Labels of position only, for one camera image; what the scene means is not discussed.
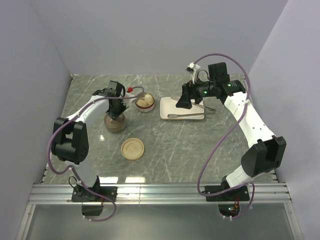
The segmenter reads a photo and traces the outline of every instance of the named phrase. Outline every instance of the gray marble countertop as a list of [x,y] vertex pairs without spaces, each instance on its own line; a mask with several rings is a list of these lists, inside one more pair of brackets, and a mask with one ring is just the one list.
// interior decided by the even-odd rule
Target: gray marble countertop
[[[231,113],[214,97],[206,98],[206,106],[215,108],[216,114],[203,120],[162,120],[161,97],[180,96],[182,84],[190,75],[76,75],[70,84],[62,117],[81,108],[98,89],[108,86],[110,80],[126,88],[143,86],[156,99],[155,108],[141,113],[132,104],[124,114],[128,120],[121,133],[110,133],[104,125],[104,114],[88,129],[89,153],[86,161],[91,164],[102,183],[174,183],[196,182],[199,172],[218,140],[235,124]],[[125,159],[121,154],[122,143],[138,138],[144,143],[144,154],[137,161]],[[213,155],[202,177],[204,182],[220,182],[233,172],[241,162],[248,145],[240,127],[237,127]],[[53,166],[62,170],[66,165],[57,157]],[[55,175],[50,170],[44,184],[67,184],[71,171]],[[255,179],[270,182],[265,173]]]

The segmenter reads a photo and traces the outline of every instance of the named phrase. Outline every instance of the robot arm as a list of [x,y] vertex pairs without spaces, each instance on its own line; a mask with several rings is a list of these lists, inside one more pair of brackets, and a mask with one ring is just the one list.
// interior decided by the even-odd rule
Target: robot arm
[[[125,99],[98,100],[105,97],[124,96]],[[52,142],[51,151],[67,166],[73,166],[79,178],[89,188],[98,188],[100,183],[90,161],[84,161],[89,151],[87,127],[90,127],[102,113],[108,114],[113,120],[117,119],[129,107],[134,100],[133,97],[131,93],[125,92],[122,84],[110,81],[108,88],[94,92],[90,100],[77,112],[67,118],[59,117],[54,122],[53,132],[78,115],[76,120],[58,133]]]
[[238,80],[230,81],[227,65],[224,62],[208,66],[210,81],[189,81],[182,86],[182,95],[176,104],[177,108],[191,109],[191,99],[198,104],[205,97],[216,97],[229,109],[239,123],[249,150],[242,156],[241,165],[222,182],[229,188],[248,183],[252,178],[276,169],[280,166],[286,148],[286,141],[275,134],[261,120],[252,103],[246,100],[247,93]]

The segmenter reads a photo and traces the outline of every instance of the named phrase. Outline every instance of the utensil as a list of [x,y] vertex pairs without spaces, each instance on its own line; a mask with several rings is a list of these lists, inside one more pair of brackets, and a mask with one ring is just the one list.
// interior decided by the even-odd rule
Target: utensil
[[[169,96],[164,96],[160,99],[160,117],[163,120],[170,120],[170,121],[199,121],[205,118],[205,111],[207,111],[200,107],[192,107],[191,109],[185,109],[185,108],[177,108],[176,107],[177,101],[172,100]],[[196,115],[196,116],[185,116],[185,117],[177,117],[177,118],[168,118],[168,114],[202,114],[202,115]]]
[[191,114],[168,114],[168,119],[176,119],[181,117],[191,117],[191,116],[197,116],[197,115],[213,115],[216,112],[208,112],[208,113],[191,113]]
[[[179,96],[172,96],[171,99],[172,99],[172,100],[175,100],[175,101],[179,101],[180,97],[179,97]],[[197,106],[197,107],[199,107],[199,108],[202,108],[202,109],[207,109],[207,110],[209,110],[209,111],[211,111],[211,112],[216,112],[216,111],[217,111],[217,110],[215,110],[214,108],[211,108],[211,107],[208,107],[208,106],[202,106],[202,105],[200,105],[200,104],[195,104],[194,102],[191,102],[191,104],[192,104],[192,105],[195,105],[195,106]]]

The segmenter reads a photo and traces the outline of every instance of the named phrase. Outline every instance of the white wall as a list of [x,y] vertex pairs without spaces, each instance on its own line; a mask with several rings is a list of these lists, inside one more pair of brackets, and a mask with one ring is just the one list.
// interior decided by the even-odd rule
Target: white wall
[[[249,71],[288,0],[31,0],[72,74],[174,74],[204,54]],[[203,67],[224,58],[201,61]],[[230,72],[239,72],[233,64]]]
[[306,240],[320,238],[320,1],[289,0],[250,72],[254,105],[287,147],[286,181]]
[[29,1],[1,1],[0,31],[0,235],[12,240],[70,76]]

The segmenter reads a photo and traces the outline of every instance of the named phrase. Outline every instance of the white rectangular tray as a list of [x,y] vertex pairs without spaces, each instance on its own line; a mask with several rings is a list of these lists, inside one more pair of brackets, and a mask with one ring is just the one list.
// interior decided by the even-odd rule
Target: white rectangular tray
[[[162,97],[160,99],[160,117],[163,120],[202,120],[205,118],[205,115],[204,115],[205,110],[201,107],[192,105],[191,109],[185,109],[185,108],[177,108],[176,104],[177,104],[177,101],[171,99],[171,97],[169,96]],[[168,114],[178,114],[178,115],[202,114],[202,115],[168,118]]]

